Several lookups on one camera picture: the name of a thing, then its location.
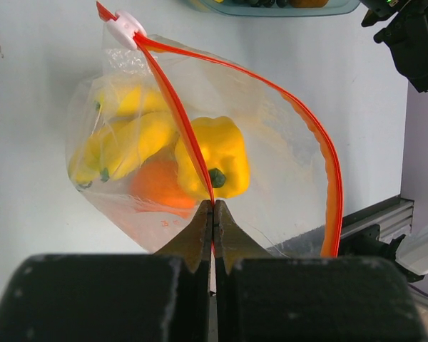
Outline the clear zip top bag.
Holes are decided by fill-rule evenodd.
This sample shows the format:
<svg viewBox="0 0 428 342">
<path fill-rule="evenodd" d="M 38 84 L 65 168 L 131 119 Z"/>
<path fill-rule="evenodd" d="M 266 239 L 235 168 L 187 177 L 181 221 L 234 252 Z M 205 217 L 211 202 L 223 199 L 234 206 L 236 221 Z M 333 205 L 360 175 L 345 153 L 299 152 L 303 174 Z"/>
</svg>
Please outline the clear zip top bag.
<svg viewBox="0 0 428 342">
<path fill-rule="evenodd" d="M 74 187 L 149 252 L 213 200 L 276 256 L 337 256 L 340 161 L 311 110 L 236 63 L 149 36 L 126 11 L 97 11 L 103 69 L 69 108 Z"/>
</svg>

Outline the orange fruit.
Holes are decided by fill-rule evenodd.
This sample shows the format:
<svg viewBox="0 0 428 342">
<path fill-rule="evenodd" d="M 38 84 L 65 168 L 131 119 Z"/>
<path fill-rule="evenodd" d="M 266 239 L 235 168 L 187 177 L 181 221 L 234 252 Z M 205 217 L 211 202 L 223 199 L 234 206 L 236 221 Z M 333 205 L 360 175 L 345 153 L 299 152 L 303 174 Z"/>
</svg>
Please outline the orange fruit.
<svg viewBox="0 0 428 342">
<path fill-rule="evenodd" d="M 173 209 L 193 209 L 196 204 L 178 184 L 178 164 L 173 160 L 154 160 L 140 167 L 131 180 L 129 194 Z"/>
</svg>

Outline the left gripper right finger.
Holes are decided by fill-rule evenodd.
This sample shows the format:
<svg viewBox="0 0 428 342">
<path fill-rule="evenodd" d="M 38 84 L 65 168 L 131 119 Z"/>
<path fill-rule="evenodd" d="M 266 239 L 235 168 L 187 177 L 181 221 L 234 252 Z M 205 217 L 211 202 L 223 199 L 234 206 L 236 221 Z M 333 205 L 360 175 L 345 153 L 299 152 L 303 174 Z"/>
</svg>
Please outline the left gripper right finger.
<svg viewBox="0 0 428 342">
<path fill-rule="evenodd" d="M 220 341 L 428 341 L 396 266 L 381 257 L 275 258 L 213 212 Z"/>
</svg>

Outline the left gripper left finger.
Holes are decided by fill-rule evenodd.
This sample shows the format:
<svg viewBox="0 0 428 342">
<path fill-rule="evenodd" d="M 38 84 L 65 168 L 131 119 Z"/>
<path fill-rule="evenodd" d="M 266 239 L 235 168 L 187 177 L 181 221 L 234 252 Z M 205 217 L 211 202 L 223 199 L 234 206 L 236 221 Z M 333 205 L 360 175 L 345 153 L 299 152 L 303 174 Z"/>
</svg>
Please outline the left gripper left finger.
<svg viewBox="0 0 428 342">
<path fill-rule="evenodd" d="M 206 341 L 213 206 L 155 254 L 37 254 L 0 300 L 0 341 Z"/>
</svg>

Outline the yellow banana bunch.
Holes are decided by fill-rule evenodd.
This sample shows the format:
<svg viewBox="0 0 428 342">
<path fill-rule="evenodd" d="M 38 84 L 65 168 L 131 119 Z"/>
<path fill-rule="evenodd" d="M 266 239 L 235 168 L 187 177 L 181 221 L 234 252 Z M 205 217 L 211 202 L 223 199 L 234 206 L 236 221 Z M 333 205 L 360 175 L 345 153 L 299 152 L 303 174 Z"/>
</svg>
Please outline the yellow banana bunch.
<svg viewBox="0 0 428 342">
<path fill-rule="evenodd" d="M 176 136 L 173 114 L 154 88 L 105 87 L 95 93 L 93 104 L 101 126 L 68 162 L 68 176 L 79 187 L 124 178 Z"/>
</svg>

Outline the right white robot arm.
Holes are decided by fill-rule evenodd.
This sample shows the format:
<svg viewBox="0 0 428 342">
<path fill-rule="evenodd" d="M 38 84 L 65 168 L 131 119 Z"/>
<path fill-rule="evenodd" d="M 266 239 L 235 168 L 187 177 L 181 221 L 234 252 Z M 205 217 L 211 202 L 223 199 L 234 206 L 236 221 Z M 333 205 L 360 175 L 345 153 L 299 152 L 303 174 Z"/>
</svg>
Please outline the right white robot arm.
<svg viewBox="0 0 428 342">
<path fill-rule="evenodd" d="M 388 25 L 374 35 L 390 50 L 395 68 L 418 93 L 428 95 L 428 1 L 364 1 L 362 26 Z M 404 142 L 402 189 L 414 199 L 412 231 L 397 241 L 393 257 L 405 271 L 428 274 L 428 113 L 410 113 Z"/>
</svg>

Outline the yellow bell pepper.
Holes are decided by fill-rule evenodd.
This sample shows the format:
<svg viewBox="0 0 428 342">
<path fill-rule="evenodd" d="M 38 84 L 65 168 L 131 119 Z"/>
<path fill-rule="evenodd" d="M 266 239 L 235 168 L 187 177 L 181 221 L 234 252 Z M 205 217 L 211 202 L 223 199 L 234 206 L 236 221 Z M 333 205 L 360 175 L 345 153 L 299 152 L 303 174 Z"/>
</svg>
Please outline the yellow bell pepper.
<svg viewBox="0 0 428 342">
<path fill-rule="evenodd" d="M 228 199 L 246 192 L 250 185 L 250 166 L 240 128 L 226 116 L 200 117 L 192 120 L 191 124 L 214 196 Z M 175 160 L 178 163 L 178 184 L 182 190 L 198 200 L 209 198 L 182 140 L 176 144 Z"/>
</svg>

